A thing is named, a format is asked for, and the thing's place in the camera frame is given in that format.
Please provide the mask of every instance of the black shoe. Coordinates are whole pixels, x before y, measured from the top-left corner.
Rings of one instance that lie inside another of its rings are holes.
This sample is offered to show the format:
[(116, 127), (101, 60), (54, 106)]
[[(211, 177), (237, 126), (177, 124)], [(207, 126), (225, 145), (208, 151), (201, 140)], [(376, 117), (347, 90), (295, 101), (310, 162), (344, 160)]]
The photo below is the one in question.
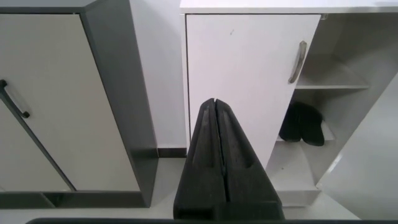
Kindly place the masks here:
[(279, 136), (287, 142), (298, 142), (301, 140), (299, 114), (293, 105), (289, 105), (289, 108), (287, 108)]
[(322, 114), (305, 103), (295, 102), (293, 107), (299, 114), (299, 130), (303, 141), (312, 146), (323, 146), (325, 138), (321, 128)]

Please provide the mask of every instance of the white cabinet door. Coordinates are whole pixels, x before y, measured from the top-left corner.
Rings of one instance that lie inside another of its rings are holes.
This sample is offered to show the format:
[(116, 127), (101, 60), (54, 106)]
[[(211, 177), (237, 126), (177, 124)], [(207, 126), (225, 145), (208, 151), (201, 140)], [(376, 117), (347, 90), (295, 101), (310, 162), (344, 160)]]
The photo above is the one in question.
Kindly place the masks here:
[(0, 191), (70, 190), (0, 101)]
[(77, 190), (139, 190), (79, 15), (0, 15), (0, 68)]
[(232, 107), (263, 167), (297, 80), (301, 41), (309, 48), (320, 15), (187, 15), (191, 130), (209, 98)]

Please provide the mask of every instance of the floor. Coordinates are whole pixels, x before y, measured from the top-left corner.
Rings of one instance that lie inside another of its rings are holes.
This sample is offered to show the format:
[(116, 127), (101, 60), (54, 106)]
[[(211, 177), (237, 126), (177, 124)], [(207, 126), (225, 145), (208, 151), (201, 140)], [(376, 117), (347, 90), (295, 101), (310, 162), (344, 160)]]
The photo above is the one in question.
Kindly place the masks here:
[[(160, 159), (151, 208), (0, 210), (0, 223), (23, 224), (42, 217), (173, 218), (173, 202), (185, 159)], [(329, 196), (320, 194), (306, 208), (284, 208), (286, 219), (358, 219)]]

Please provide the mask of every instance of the open shelf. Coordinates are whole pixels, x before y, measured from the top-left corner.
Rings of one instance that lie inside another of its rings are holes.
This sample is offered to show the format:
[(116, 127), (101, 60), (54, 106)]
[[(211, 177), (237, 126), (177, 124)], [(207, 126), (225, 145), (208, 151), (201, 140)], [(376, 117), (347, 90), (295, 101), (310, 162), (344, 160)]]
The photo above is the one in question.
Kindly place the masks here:
[(331, 55), (309, 55), (296, 89), (363, 89), (369, 85)]
[[(326, 124), (325, 121), (322, 121), (321, 128), (322, 128), (323, 137), (325, 138), (325, 141), (332, 141), (332, 140), (335, 140), (335, 135), (334, 135), (333, 132), (330, 130), (330, 128), (328, 127), (328, 125)], [(281, 138), (278, 136), (278, 138), (276, 139), (276, 141), (284, 141), (284, 140), (281, 139)]]
[(318, 191), (299, 143), (276, 142), (266, 172), (277, 192)]

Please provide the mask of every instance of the cabinet handle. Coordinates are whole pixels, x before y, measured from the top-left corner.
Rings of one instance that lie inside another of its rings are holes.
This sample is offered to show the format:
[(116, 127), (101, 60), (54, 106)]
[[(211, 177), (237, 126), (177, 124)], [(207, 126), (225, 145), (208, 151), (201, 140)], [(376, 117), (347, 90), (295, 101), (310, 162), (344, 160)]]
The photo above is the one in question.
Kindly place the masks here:
[(305, 53), (307, 51), (307, 43), (306, 41), (301, 41), (300, 45), (298, 46), (298, 60), (296, 64), (296, 69), (294, 70), (294, 73), (292, 76), (289, 78), (289, 83), (294, 83), (296, 82), (297, 77), (300, 74), (300, 70), (303, 67), (304, 64), (304, 58), (305, 58)]
[(6, 92), (7, 82), (5, 80), (0, 80), (0, 98), (4, 102), (4, 104), (11, 110), (12, 113), (17, 113), (19, 116), (23, 118), (28, 118), (30, 114), (28, 112), (22, 112), (19, 110), (17, 105), (12, 101), (10, 96)]

